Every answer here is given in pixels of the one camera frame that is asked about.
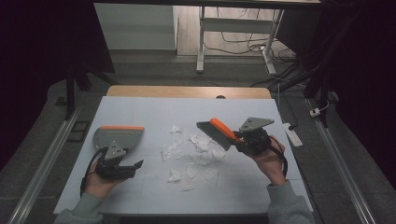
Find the gray sweatshirt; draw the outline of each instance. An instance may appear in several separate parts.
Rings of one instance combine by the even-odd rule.
[[[281,186],[267,186],[271,203],[268,207],[268,218],[271,224],[315,223],[303,196],[296,196],[291,184],[287,181]],[[72,211],[64,209],[55,223],[100,224],[103,216],[99,214],[103,200],[91,194],[83,193],[77,206]]]

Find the sleeve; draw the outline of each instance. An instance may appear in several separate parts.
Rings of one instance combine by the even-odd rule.
[[[55,219],[55,224],[99,224],[103,216],[99,214],[103,200],[83,193],[75,209],[64,209]]]
[[[297,196],[289,180],[281,186],[267,186],[271,203],[268,207],[268,218],[271,224],[276,223],[315,223],[314,217],[303,196]]]

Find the power strip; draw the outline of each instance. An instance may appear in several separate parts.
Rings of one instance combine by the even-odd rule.
[[[300,138],[298,137],[297,133],[294,130],[289,130],[289,123],[284,123],[283,127],[285,129],[286,134],[288,135],[289,140],[291,141],[291,144],[294,147],[300,147],[303,145],[301,142]]]

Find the person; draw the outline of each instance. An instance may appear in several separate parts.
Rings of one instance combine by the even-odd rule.
[[[271,136],[271,145],[283,153],[285,147]],[[303,196],[297,196],[286,177],[282,173],[282,162],[275,152],[266,150],[259,156],[248,155],[259,169],[270,179],[267,186],[271,202],[268,207],[268,219],[273,223],[315,223],[312,213],[306,205]],[[77,206],[73,210],[64,209],[55,219],[55,224],[63,223],[101,223],[103,216],[99,214],[100,207],[107,194],[125,180],[105,180],[94,172],[96,163],[87,178],[87,187]]]

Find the hand brush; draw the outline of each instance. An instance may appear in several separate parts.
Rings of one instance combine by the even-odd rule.
[[[197,122],[197,127],[221,145],[226,151],[230,149],[232,141],[242,142],[231,129],[216,118],[210,121]]]

